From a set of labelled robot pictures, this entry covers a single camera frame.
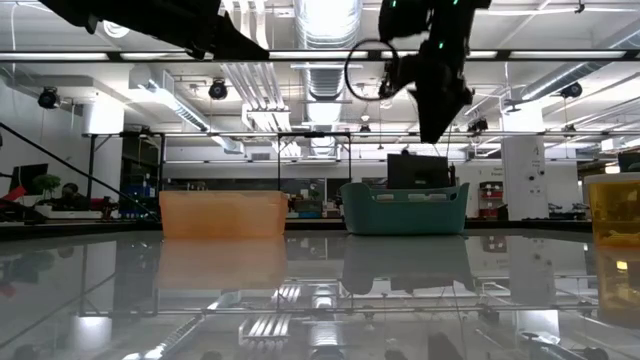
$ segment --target ceiling light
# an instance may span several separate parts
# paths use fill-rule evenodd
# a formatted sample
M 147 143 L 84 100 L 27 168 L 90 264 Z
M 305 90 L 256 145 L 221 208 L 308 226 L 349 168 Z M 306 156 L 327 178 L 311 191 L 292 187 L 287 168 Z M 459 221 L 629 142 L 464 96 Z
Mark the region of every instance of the ceiling light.
M 311 63 L 302 63 L 302 64 L 291 64 L 291 68 L 293 70 L 342 70 L 344 69 L 344 65 L 342 64 L 311 64 Z M 362 64 L 350 64 L 349 69 L 362 69 Z
M 555 50 L 545 50 L 545 51 L 513 51 L 509 58 L 511 59 L 521 59 L 521 58 L 545 58 L 545 59 L 554 59 L 554 58 L 602 58 L 602 59 L 618 59 L 621 58 L 626 52 L 625 51 L 555 51 Z
M 271 51 L 270 59 L 346 59 L 349 51 Z M 368 51 L 354 51 L 352 59 L 366 59 Z
M 135 53 L 121 53 L 120 56 L 124 60 L 128 61 L 141 61 L 141 60 L 164 60 L 164 61 L 179 61 L 179 60 L 191 60 L 192 58 L 184 51 L 180 52 L 135 52 Z
M 166 137 L 205 137 L 207 133 L 166 133 Z
M 273 132 L 254 132 L 254 133 L 219 133 L 220 136 L 231 136 L 231 137 L 276 137 L 278 133 Z
M 127 36 L 127 34 L 129 33 L 128 28 L 124 27 L 124 26 L 120 26 L 116 23 L 113 23 L 111 21 L 103 21 L 102 25 L 104 27 L 104 32 L 107 33 L 107 35 L 111 36 L 114 39 L 121 39 L 125 36 Z
M 106 53 L 0 53 L 0 61 L 99 61 L 109 60 Z

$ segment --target white column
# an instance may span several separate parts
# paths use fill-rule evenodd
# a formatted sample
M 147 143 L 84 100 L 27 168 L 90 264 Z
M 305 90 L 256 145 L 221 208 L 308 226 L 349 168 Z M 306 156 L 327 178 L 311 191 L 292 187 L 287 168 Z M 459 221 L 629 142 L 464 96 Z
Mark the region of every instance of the white column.
M 85 288 L 101 283 L 116 270 L 116 242 L 88 246 Z M 85 311 L 95 306 L 101 312 L 113 310 L 115 279 L 112 278 L 86 295 Z M 89 358 L 94 351 L 106 348 L 111 342 L 112 320 L 105 317 L 72 318 L 71 344 L 79 358 Z
M 113 134 L 124 128 L 124 108 L 115 101 L 98 101 L 84 105 L 85 133 Z M 104 138 L 98 138 L 100 144 Z M 93 176 L 120 189 L 120 168 L 122 166 L 122 139 L 111 138 L 95 152 Z M 118 195 L 104 186 L 93 183 L 92 198 L 110 196 L 118 200 Z
M 505 114 L 504 131 L 543 130 L 542 111 L 537 103 L 524 104 L 520 111 Z M 517 136 L 502 140 L 505 199 L 509 220 L 549 216 L 544 139 Z
M 505 113 L 504 131 L 542 131 L 542 109 L 537 102 L 518 106 L 520 111 Z M 549 216 L 545 170 L 544 138 L 514 136 L 502 140 L 504 196 L 509 220 Z M 544 239 L 509 237 L 509 288 L 511 301 L 524 305 L 548 305 L 555 302 L 555 283 L 550 244 Z M 558 311 L 516 311 L 516 332 L 558 336 Z

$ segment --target teal plastic basket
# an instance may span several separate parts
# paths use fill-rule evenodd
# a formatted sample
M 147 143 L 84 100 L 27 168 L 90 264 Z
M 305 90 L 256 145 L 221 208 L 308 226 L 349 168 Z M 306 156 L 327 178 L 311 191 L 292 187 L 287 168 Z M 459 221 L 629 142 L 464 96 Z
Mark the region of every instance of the teal plastic basket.
M 428 190 L 374 190 L 366 184 L 350 183 L 343 185 L 340 192 L 347 230 L 352 234 L 428 235 L 464 231 L 468 183 Z M 440 196 L 438 200 L 412 200 L 430 195 Z

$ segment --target glass table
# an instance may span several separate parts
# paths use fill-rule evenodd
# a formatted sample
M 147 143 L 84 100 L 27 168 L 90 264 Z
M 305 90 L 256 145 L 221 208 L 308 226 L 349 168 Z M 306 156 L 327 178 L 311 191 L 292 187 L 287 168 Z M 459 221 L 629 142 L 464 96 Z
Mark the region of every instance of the glass table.
M 0 359 L 640 359 L 640 250 L 591 234 L 0 247 Z

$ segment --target light fixture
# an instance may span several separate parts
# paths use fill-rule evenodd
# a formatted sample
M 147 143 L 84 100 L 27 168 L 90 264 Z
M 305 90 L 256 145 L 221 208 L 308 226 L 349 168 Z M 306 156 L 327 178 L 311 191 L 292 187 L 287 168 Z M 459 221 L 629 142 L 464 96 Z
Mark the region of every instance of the light fixture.
M 121 39 L 125 36 L 127 36 L 127 34 L 129 33 L 128 28 L 124 27 L 124 26 L 120 26 L 116 23 L 113 23 L 111 21 L 103 21 L 102 25 L 104 27 L 104 32 L 107 33 L 107 35 L 109 35 L 110 37 L 114 38 L 114 39 Z
M 38 105 L 43 109 L 54 110 L 59 108 L 60 104 L 58 89 L 55 87 L 45 87 L 40 97 L 38 97 Z
M 227 87 L 223 78 L 213 79 L 213 84 L 209 88 L 209 96 L 213 100 L 224 100 L 227 97 Z
M 620 166 L 607 166 L 604 168 L 606 174 L 619 174 Z
M 106 53 L 0 53 L 0 61 L 108 61 Z
M 522 58 L 545 58 L 545 59 L 582 59 L 582 58 L 601 58 L 601 59 L 618 59 L 624 56 L 625 51 L 610 51 L 610 50 L 587 50 L 587 51 L 557 51 L 557 50 L 544 50 L 544 51 L 513 51 L 511 52 L 511 59 Z

